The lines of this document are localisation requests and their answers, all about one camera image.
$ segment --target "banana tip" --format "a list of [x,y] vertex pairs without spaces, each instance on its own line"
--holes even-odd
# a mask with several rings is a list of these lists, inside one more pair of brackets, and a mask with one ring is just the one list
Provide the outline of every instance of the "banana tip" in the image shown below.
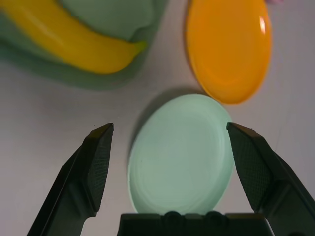
[[145,41],[142,41],[142,42],[136,43],[135,46],[136,46],[137,52],[140,53],[146,49],[147,43]]

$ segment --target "green bowl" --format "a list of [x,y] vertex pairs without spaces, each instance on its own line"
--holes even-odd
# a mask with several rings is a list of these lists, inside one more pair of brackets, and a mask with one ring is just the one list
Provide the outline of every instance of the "green bowl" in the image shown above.
[[[12,31],[10,22],[3,13],[0,13],[0,58],[7,60],[27,71],[33,72],[45,78],[66,83],[70,86],[93,90],[110,90],[125,85],[139,71],[147,56],[150,45],[153,42],[155,33],[158,30],[161,17],[168,0],[154,0],[154,18],[152,24],[137,30],[130,40],[131,42],[146,41],[148,48],[137,56],[125,69],[113,74],[94,74],[82,71],[75,67],[62,64],[58,58],[47,54],[44,50],[37,48],[36,56],[30,54],[29,47],[34,49],[32,42],[25,38],[17,29]],[[8,38],[6,29],[11,29],[13,38]],[[15,43],[20,37],[24,37],[25,48],[17,48]]]
[[213,210],[234,166],[228,122],[227,111],[204,95],[181,96],[158,109],[130,154],[128,187],[136,212]]

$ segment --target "yellow banana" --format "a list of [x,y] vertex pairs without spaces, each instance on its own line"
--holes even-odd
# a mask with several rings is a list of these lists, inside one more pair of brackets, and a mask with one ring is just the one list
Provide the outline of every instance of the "yellow banana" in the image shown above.
[[122,70],[145,47],[93,32],[57,0],[0,0],[5,14],[35,43],[63,62],[94,73]]

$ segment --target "white table surface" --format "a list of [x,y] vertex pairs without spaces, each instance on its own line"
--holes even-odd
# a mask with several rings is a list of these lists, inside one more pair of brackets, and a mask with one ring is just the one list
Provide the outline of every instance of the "white table surface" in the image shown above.
[[[126,165],[145,117],[181,94],[202,92],[183,41],[187,0],[170,0],[141,72],[114,91],[87,91],[0,62],[0,234],[26,235],[62,164],[94,128],[113,122],[110,168],[101,209],[83,236],[115,236],[120,215],[133,212]],[[263,86],[248,102],[226,106],[233,121],[253,128],[293,168],[315,198],[315,1],[270,5],[273,53]],[[221,212],[251,208],[234,173]]]

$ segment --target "plastic banana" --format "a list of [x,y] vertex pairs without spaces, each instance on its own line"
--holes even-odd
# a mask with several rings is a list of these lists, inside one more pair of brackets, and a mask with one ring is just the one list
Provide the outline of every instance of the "plastic banana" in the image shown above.
[[128,66],[145,47],[93,32],[56,0],[0,0],[5,14],[35,43],[63,62],[109,74]]

